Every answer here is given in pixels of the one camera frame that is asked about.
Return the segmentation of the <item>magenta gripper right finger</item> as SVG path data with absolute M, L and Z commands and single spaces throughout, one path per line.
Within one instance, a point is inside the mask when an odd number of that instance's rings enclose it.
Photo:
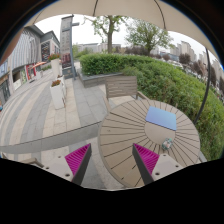
M 136 143 L 133 144 L 132 154 L 145 185 L 182 169 L 168 154 L 158 155 Z

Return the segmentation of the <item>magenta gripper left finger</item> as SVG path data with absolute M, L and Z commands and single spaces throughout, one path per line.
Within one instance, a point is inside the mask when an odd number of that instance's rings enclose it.
M 76 185 L 81 185 L 91 153 L 91 144 L 86 144 L 66 156 L 51 160 L 43 169 Z

